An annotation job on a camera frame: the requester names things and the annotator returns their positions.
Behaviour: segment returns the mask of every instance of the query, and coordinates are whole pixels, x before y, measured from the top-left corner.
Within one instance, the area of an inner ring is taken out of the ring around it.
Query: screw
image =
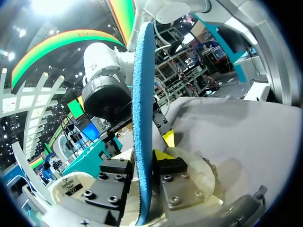
[[[116,205],[119,202],[119,199],[116,196],[111,196],[107,199],[111,204]]]
[[[188,178],[189,178],[189,174],[188,174],[188,173],[182,173],[181,176],[182,176],[184,179],[188,179]]]
[[[165,175],[165,176],[164,176],[164,180],[165,180],[166,182],[171,182],[171,181],[173,181],[174,179],[172,178],[171,175]]]
[[[89,225],[89,221],[88,220],[82,220],[80,223],[83,226],[88,226]]]
[[[121,174],[118,174],[116,176],[116,180],[119,181],[119,182],[122,182],[122,181],[124,181],[124,177]]]
[[[238,218],[237,220],[236,220],[236,222],[234,223],[234,225],[235,226],[241,226],[242,225],[242,221],[243,220],[243,218]]]
[[[96,195],[91,190],[86,190],[84,192],[84,196],[89,200],[94,199],[96,197]]]
[[[196,191],[196,197],[198,197],[199,199],[204,200],[204,191],[203,190],[198,190]]]
[[[217,170],[217,167],[216,167],[215,165],[212,165],[212,166],[211,166],[211,169],[212,169],[213,171],[216,171],[216,170]]]
[[[171,197],[169,202],[170,202],[171,206],[175,206],[175,205],[178,205],[181,202],[181,200],[179,199],[178,196],[173,196],[173,197]]]
[[[101,172],[101,173],[99,173],[99,178],[105,180],[108,178],[108,176],[106,175],[106,173]]]

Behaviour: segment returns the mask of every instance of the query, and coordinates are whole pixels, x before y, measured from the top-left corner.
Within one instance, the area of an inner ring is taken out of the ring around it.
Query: ceiling
[[[56,14],[51,14],[51,8],[34,7],[37,1],[39,0],[9,0],[0,8],[0,71],[3,68],[8,69],[5,89],[10,88],[11,73],[22,57],[53,35],[76,29],[93,29],[109,33],[123,43],[105,0],[50,0],[52,5],[59,3],[55,7]],[[158,25],[158,30],[162,31],[172,26],[177,27],[183,34],[191,29],[191,25],[180,18],[172,24]],[[85,74],[83,53],[89,44],[89,42],[81,42],[58,48],[43,56],[38,64],[28,69],[27,73],[30,73],[30,77],[26,80],[25,87],[36,87],[42,73],[47,72],[49,77],[45,87],[52,87],[59,76],[63,75],[64,82],[61,87],[66,89],[64,95],[53,96],[52,100],[57,100],[58,105],[47,108],[47,111],[52,111],[52,115],[47,116],[45,130],[41,133],[36,152],[29,161],[37,158],[44,151],[43,143],[48,143],[59,127],[58,116],[67,114],[69,112],[67,103],[81,94],[83,88],[81,81]],[[10,145],[18,140],[23,147],[26,118],[25,111],[0,119],[1,170],[15,162]]]

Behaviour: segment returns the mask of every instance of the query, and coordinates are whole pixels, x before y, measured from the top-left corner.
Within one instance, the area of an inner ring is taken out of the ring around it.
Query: robotic arm
[[[138,31],[142,23],[156,19],[169,24],[189,13],[208,13],[212,9],[210,0],[135,0],[134,26],[127,49],[135,51]]]
[[[210,0],[135,0],[136,12],[128,52],[112,50],[94,43],[85,50],[82,98],[86,112],[96,117],[116,121],[115,112],[131,102],[134,51],[142,23],[156,19],[168,24],[190,12],[211,10]]]

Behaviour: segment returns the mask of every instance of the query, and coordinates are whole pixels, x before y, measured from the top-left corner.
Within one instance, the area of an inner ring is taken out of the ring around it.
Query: white machine housing
[[[116,47],[112,50],[104,43],[93,43],[86,48],[83,60],[83,86],[99,75],[116,75],[119,81],[125,82],[128,87],[132,86],[133,52],[119,52]]]

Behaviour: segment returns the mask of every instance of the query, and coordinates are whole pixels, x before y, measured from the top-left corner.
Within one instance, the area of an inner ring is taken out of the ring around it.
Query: gray surface
[[[286,105],[223,98],[182,97],[167,119],[176,146],[201,154],[217,166],[226,203],[268,188],[270,206],[283,189],[294,164],[300,139],[301,109]],[[121,139],[131,148],[132,133]],[[153,127],[153,147],[165,143]]]

